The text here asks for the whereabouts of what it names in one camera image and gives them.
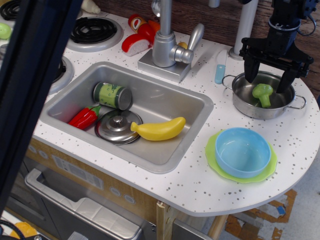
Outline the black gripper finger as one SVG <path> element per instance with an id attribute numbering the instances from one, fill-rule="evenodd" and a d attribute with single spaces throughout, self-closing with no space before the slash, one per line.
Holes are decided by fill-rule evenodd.
<path id="1" fill-rule="evenodd" d="M 299 70 L 299 68 L 288 68 L 284 71 L 276 89 L 277 94 L 284 93 L 291 86 L 295 78 L 299 77 Z"/>
<path id="2" fill-rule="evenodd" d="M 244 76 L 249 83 L 252 83 L 256 78 L 260 63 L 259 59 L 251 55 L 246 55 L 244 57 Z"/>

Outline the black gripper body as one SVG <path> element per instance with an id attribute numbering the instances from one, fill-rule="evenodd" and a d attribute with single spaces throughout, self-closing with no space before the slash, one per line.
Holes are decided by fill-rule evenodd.
<path id="1" fill-rule="evenodd" d="M 301 20 L 290 23 L 274 19 L 268 21 L 269 31 L 266 38 L 245 37 L 241 40 L 240 56 L 253 56 L 260 64 L 272 66 L 285 71 L 288 68 L 299 68 L 299 77 L 309 73 L 309 66 L 314 59 L 300 50 L 295 39 L 300 33 Z"/>

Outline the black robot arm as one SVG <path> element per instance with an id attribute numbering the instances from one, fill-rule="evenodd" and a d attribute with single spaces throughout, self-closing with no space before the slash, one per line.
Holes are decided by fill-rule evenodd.
<path id="1" fill-rule="evenodd" d="M 39 121 L 49 82 L 44 77 L 33 81 L 30 74 L 22 72 L 23 62 L 18 60 L 10 61 L 10 74 L 21 86 L 8 88 L 16 96 L 9 107 L 16 114 L 28 110 L 31 125 L 23 127 L 20 134 L 6 135 L 5 142 L 18 139 L 15 151 L 24 155 L 30 140 L 35 138 L 195 217 L 239 213 L 266 204 L 296 185 L 314 161 L 320 146 L 319 107 L 308 87 L 296 80 L 296 89 L 310 102 L 302 113 L 297 116 L 285 113 L 271 121 L 250 120 L 241 115 L 232 104 L 231 94 L 214 83 L 216 66 L 212 51 L 215 46 L 210 41 L 204 42 L 196 54 L 191 75 L 182 83 L 186 89 L 195 87 L 205 93 L 213 101 L 214 109 L 177 167 L 168 173 L 152 173 L 135 167 L 130 160 Z M 236 183 L 210 169 L 205 159 L 205 145 L 210 136 L 231 127 L 249 127 L 272 144 L 278 160 L 274 175 L 258 183 Z"/>

